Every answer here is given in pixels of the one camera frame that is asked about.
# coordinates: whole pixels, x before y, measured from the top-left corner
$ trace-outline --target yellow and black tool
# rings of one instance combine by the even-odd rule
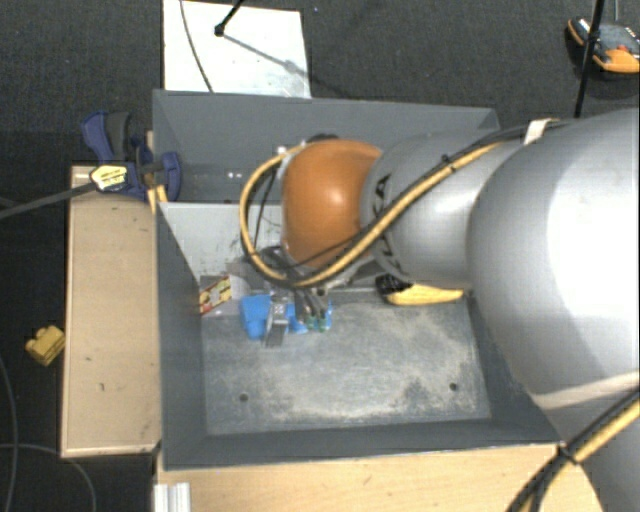
[[[589,39],[591,24],[586,18],[571,18],[569,34],[580,46]],[[593,62],[609,73],[635,74],[640,72],[640,39],[631,28],[619,23],[602,23],[593,51]]]

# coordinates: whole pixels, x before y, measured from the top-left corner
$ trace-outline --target wooden table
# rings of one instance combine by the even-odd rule
[[[87,167],[73,169],[73,185]],[[65,457],[151,452],[160,440],[154,218],[117,195],[73,199],[69,216]],[[189,482],[192,510],[501,511],[552,456],[551,445],[260,467],[165,472]],[[599,511],[580,468],[545,511]]]

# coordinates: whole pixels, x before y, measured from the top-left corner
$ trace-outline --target clamp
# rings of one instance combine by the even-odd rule
[[[138,136],[129,137],[131,115],[98,110],[87,116],[80,127],[85,144],[101,164],[91,173],[91,180],[101,192],[117,192],[141,201],[147,200],[144,175],[164,171],[164,186],[169,201],[180,194],[182,168],[175,152],[164,153],[159,162]]]

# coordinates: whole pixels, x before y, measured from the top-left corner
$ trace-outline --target bin floor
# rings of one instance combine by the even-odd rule
[[[488,418],[464,300],[385,304],[334,291],[330,331],[250,341],[238,316],[202,320],[211,435]]]

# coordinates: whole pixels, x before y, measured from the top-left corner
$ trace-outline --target gray metal tray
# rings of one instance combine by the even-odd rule
[[[250,341],[200,317],[201,276],[240,254],[237,206],[157,217],[163,456],[168,469],[451,450],[557,438],[509,374],[472,299],[398,308],[332,293],[334,325]],[[266,209],[264,243],[279,209]]]

